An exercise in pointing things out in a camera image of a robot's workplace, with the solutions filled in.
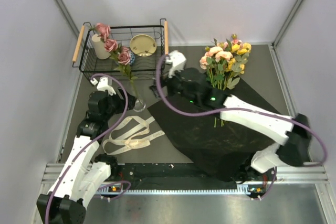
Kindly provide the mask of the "black wrapping paper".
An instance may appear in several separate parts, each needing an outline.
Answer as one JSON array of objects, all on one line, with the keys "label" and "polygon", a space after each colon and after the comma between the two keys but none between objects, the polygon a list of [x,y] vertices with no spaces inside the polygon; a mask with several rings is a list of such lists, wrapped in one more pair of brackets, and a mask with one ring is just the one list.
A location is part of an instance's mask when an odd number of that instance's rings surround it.
[{"label": "black wrapping paper", "polygon": [[199,169],[229,182],[239,167],[274,141],[243,125],[215,123],[210,116],[188,117],[169,109],[163,101],[148,108],[172,145]]}]

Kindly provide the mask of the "pink rose stem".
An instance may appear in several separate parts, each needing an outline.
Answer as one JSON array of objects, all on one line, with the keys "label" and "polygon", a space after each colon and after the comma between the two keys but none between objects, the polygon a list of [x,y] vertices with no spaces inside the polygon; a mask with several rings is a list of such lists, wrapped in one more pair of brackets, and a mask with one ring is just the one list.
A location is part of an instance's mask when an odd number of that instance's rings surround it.
[{"label": "pink rose stem", "polygon": [[[100,37],[101,41],[104,42],[104,47],[107,52],[110,53],[110,57],[116,64],[117,64],[117,56],[121,52],[123,48],[127,48],[123,46],[122,43],[118,43],[116,40],[110,38],[111,35],[111,28],[109,25],[104,23],[97,23],[95,26],[91,27],[91,30],[94,30],[98,36]],[[122,75],[126,76],[131,84],[132,88],[136,88],[134,84],[134,80],[136,77],[132,73],[130,65],[118,65],[117,69],[121,72]]]}]

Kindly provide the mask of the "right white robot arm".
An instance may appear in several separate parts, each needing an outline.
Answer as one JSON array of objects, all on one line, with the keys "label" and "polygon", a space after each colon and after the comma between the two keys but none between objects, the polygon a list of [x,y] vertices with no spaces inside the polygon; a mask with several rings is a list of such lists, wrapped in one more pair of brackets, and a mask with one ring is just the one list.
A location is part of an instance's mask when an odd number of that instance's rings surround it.
[{"label": "right white robot arm", "polygon": [[[307,116],[298,113],[292,118],[251,105],[224,90],[211,87],[204,74],[195,68],[187,68],[181,72],[171,71],[167,75],[161,75],[160,70],[157,70],[155,84],[165,105],[178,114],[188,117],[215,115],[224,121],[237,123],[261,133],[274,141],[269,147],[257,151],[245,166],[248,178],[256,180],[264,172],[277,166],[306,166],[308,147],[312,139]],[[200,112],[184,112],[174,107],[163,94],[163,87],[189,100]]]}]

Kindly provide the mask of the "flower bouquet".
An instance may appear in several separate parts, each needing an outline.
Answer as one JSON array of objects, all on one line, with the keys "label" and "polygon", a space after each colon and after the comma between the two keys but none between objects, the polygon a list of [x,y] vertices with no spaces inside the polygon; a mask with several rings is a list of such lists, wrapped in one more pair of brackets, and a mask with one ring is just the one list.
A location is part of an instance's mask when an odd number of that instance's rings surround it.
[{"label": "flower bouquet", "polygon": [[206,80],[213,88],[232,90],[245,73],[245,65],[251,52],[251,44],[242,42],[236,34],[231,39],[218,42],[214,47],[206,47],[200,59],[200,67],[206,71]]}]

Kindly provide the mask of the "clear glass vase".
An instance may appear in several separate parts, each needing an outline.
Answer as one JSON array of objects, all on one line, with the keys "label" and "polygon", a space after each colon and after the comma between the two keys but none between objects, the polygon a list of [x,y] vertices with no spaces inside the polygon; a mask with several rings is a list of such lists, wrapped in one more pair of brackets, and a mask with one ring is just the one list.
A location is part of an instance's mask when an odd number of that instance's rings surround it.
[{"label": "clear glass vase", "polygon": [[137,88],[131,88],[131,91],[135,99],[133,110],[135,112],[144,111],[146,108],[146,103],[142,93]]}]

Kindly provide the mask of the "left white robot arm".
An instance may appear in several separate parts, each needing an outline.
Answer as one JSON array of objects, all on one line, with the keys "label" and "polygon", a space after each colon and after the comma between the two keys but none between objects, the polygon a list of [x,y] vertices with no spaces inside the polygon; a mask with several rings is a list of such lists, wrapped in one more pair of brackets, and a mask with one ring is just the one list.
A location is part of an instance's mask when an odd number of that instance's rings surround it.
[{"label": "left white robot arm", "polygon": [[91,199],[101,184],[119,174],[115,158],[100,154],[103,137],[112,131],[108,121],[115,114],[120,118],[128,109],[129,95],[124,88],[116,94],[113,88],[97,90],[89,95],[85,118],[77,127],[72,150],[48,193],[39,195],[37,209],[43,223],[83,223]]}]

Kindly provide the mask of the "cream ribbon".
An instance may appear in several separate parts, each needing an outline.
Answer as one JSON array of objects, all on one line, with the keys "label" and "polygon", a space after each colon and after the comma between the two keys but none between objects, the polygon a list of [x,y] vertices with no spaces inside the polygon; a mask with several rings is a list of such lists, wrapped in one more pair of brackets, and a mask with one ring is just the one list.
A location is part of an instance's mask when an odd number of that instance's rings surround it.
[{"label": "cream ribbon", "polygon": [[[136,121],[138,124],[135,127],[128,130],[127,132],[118,136],[117,138],[112,137],[112,133],[114,131],[123,129],[131,121]],[[153,123],[154,121],[155,121],[154,117],[150,117],[144,120],[143,118],[136,115],[127,116],[116,128],[114,128],[111,131],[109,137],[102,142],[101,146],[104,152],[108,155],[115,156],[128,152],[130,150],[137,150],[150,146],[151,141],[165,135],[165,133],[162,130],[159,130],[149,135],[150,124]],[[121,148],[113,152],[108,152],[106,149],[106,146],[108,144],[121,146]]]}]

